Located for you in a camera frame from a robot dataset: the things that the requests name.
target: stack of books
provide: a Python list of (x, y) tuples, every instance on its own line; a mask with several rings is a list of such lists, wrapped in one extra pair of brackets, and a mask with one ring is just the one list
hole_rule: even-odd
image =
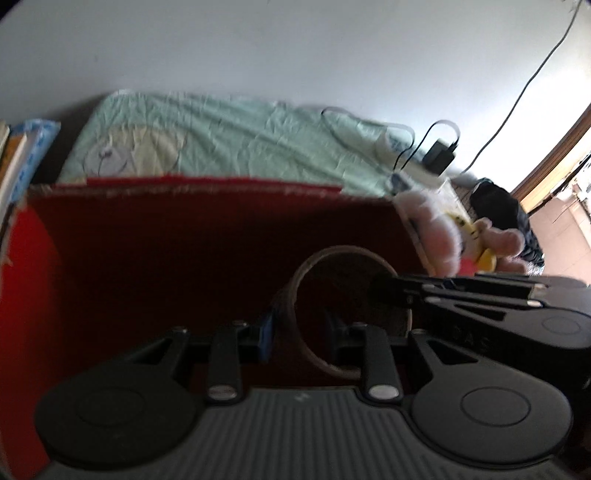
[(0, 121), (0, 222), (24, 195), (60, 124), (28, 120), (10, 127)]

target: pink plush toy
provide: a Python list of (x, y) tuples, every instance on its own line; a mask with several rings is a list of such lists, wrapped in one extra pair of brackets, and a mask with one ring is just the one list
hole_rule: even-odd
[(525, 273), (518, 258), (522, 233), (499, 230), (488, 218), (474, 224), (441, 211), (429, 192), (412, 190), (396, 195), (394, 203), (416, 229), (423, 250), (438, 277), (474, 275), (478, 271)]

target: power cord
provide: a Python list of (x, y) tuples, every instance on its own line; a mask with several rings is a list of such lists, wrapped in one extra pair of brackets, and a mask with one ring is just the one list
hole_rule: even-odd
[(434, 127), (435, 125), (447, 125), (448, 127), (451, 127), (451, 128), (453, 128), (454, 132), (456, 133), (456, 141), (455, 141), (454, 143), (452, 143), (452, 144), (449, 146), (448, 150), (449, 150), (450, 152), (453, 152), (453, 151), (456, 149), (456, 147), (457, 147), (457, 144), (458, 144), (458, 142), (460, 141), (460, 134), (461, 134), (461, 132), (460, 132), (460, 127), (458, 127), (458, 126), (457, 126), (457, 125), (456, 125), (454, 122), (452, 122), (451, 120), (437, 120), (436, 122), (433, 122), (433, 123), (432, 123), (432, 125), (431, 125), (431, 126), (428, 128), (428, 130), (427, 130), (427, 133), (425, 133), (425, 136), (424, 136), (424, 137), (423, 137), (423, 139), (422, 139), (422, 140), (419, 142), (419, 144), (417, 145), (417, 148), (415, 148), (415, 149), (414, 149), (414, 151), (413, 151), (413, 153), (411, 153), (411, 154), (409, 155), (409, 157), (407, 158), (406, 162), (404, 162), (404, 164), (402, 165), (402, 167), (400, 168), (400, 170), (403, 170), (403, 169), (404, 169), (404, 167), (406, 167), (406, 166), (407, 166), (408, 162), (410, 162), (411, 158), (413, 158), (413, 157), (414, 157), (414, 154), (415, 154), (416, 152), (418, 152), (418, 149), (419, 149), (419, 148), (421, 148), (421, 145), (422, 145), (422, 144), (423, 144), (423, 142), (426, 140), (426, 138), (427, 138), (427, 135), (429, 134), (429, 132), (430, 132), (430, 131), (433, 129), (433, 127)]
[(368, 156), (367, 156), (365, 153), (363, 153), (363, 152), (359, 151), (358, 149), (356, 149), (356, 148), (352, 147), (351, 145), (347, 144), (346, 142), (344, 142), (344, 141), (343, 141), (343, 140), (342, 140), (342, 139), (341, 139), (341, 138), (340, 138), (340, 137), (339, 137), (339, 136), (336, 134), (336, 132), (335, 132), (335, 131), (334, 131), (334, 129), (333, 129), (331, 126), (330, 126), (329, 122), (327, 121), (326, 117), (324, 116), (324, 114), (325, 114), (326, 112), (336, 112), (336, 113), (342, 113), (342, 114), (344, 114), (344, 115), (347, 115), (347, 116), (348, 116), (348, 117), (350, 117), (350, 118), (353, 118), (354, 120), (357, 120), (358, 122), (360, 122), (360, 123), (362, 123), (362, 124), (365, 124), (365, 125), (371, 125), (371, 126), (373, 126), (373, 127), (383, 127), (383, 128), (386, 128), (386, 129), (390, 129), (390, 128), (398, 128), (398, 129), (400, 129), (400, 130), (404, 130), (404, 131), (408, 132), (408, 133), (410, 134), (410, 136), (411, 136), (411, 143), (410, 143), (410, 145), (408, 146), (408, 148), (405, 148), (404, 150), (402, 150), (402, 151), (400, 152), (400, 155), (399, 155), (399, 156), (398, 156), (398, 158), (396, 159), (396, 164), (398, 164), (398, 159), (400, 158), (400, 156), (401, 156), (403, 153), (405, 153), (405, 152), (407, 152), (408, 150), (410, 150), (410, 149), (413, 147), (413, 145), (414, 145), (414, 141), (415, 141), (415, 132), (414, 132), (414, 130), (413, 130), (411, 127), (409, 127), (408, 125), (404, 125), (404, 124), (391, 124), (391, 123), (389, 123), (389, 122), (377, 122), (377, 121), (374, 121), (374, 120), (366, 120), (366, 119), (360, 118), (360, 117), (358, 117), (358, 116), (356, 116), (356, 115), (353, 115), (351, 112), (349, 112), (349, 111), (345, 110), (344, 108), (338, 108), (338, 107), (334, 107), (334, 106), (328, 106), (328, 107), (326, 107), (326, 108), (322, 109), (322, 111), (320, 112), (320, 117), (321, 117), (321, 119), (322, 119), (322, 122), (324, 123), (324, 126), (325, 126), (325, 127), (328, 129), (328, 130), (329, 130), (329, 132), (330, 132), (330, 134), (333, 136), (333, 138), (334, 138), (334, 139), (335, 139), (335, 140), (336, 140), (336, 141), (337, 141), (337, 142), (338, 142), (338, 143), (339, 143), (339, 144), (340, 144), (340, 145), (341, 145), (343, 148), (345, 148), (346, 150), (353, 151), (353, 152), (354, 152), (354, 153), (356, 153), (357, 155), (361, 155), (361, 156), (362, 156), (362, 157), (364, 157), (364, 158), (368, 158)]
[(546, 55), (546, 58), (544, 59), (544, 61), (540, 64), (540, 66), (538, 67), (538, 69), (534, 72), (534, 74), (527, 81), (527, 83), (523, 87), (523, 90), (521, 91), (521, 93), (517, 97), (517, 100), (513, 104), (513, 107), (509, 111), (509, 114), (505, 117), (505, 120), (503, 120), (503, 123), (501, 123), (501, 126), (498, 128), (498, 130), (495, 132), (495, 134), (489, 139), (489, 141), (486, 142), (484, 144), (484, 146), (478, 151), (478, 153), (474, 157), (474, 160), (472, 160), (472, 162), (466, 168), (464, 168), (464, 170), (462, 170), (462, 173), (466, 173), (468, 170), (470, 170), (474, 166), (474, 163), (476, 163), (476, 160), (478, 160), (478, 157), (480, 157), (480, 154), (482, 152), (484, 152), (484, 150), (493, 142), (493, 140), (501, 132), (501, 130), (503, 130), (503, 127), (505, 126), (505, 124), (508, 122), (509, 118), (513, 114), (513, 111), (517, 107), (517, 104), (521, 100), (521, 97), (523, 97), (523, 94), (527, 90), (527, 87), (530, 86), (530, 83), (534, 81), (534, 79), (538, 76), (538, 74), (541, 71), (541, 69), (544, 68), (544, 65), (546, 65), (546, 62), (548, 62), (548, 60), (550, 59), (550, 57), (554, 54), (554, 52), (556, 50), (558, 50), (558, 47), (560, 47), (562, 45), (562, 43), (564, 42), (564, 40), (568, 36), (568, 34), (570, 32), (570, 29), (573, 27), (574, 21), (577, 18), (577, 15), (579, 14), (579, 10), (581, 8), (581, 4), (583, 3), (583, 1), (584, 0), (579, 0), (579, 3), (577, 4), (577, 7), (575, 7), (575, 9), (574, 9), (573, 18), (570, 20), (569, 26), (567, 27), (566, 31), (564, 32), (564, 35), (562, 35), (562, 38), (558, 41), (558, 43), (554, 46), (554, 48), (552, 48), (552, 50), (550, 50), (550, 53), (548, 53), (548, 55)]

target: wooden trim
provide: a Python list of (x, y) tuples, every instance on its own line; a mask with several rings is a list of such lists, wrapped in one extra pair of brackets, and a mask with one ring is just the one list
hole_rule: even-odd
[(545, 159), (522, 181), (511, 194), (517, 200), (523, 200), (539, 183), (556, 168), (562, 159), (581, 140), (587, 130), (591, 128), (591, 103), (579, 117), (568, 133), (558, 142)]

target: black power adapter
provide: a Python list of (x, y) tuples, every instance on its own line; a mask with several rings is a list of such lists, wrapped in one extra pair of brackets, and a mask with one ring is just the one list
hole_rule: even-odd
[(437, 140), (423, 157), (423, 167), (435, 175), (441, 175), (456, 158), (453, 152), (456, 147), (457, 142), (446, 145), (441, 140)]

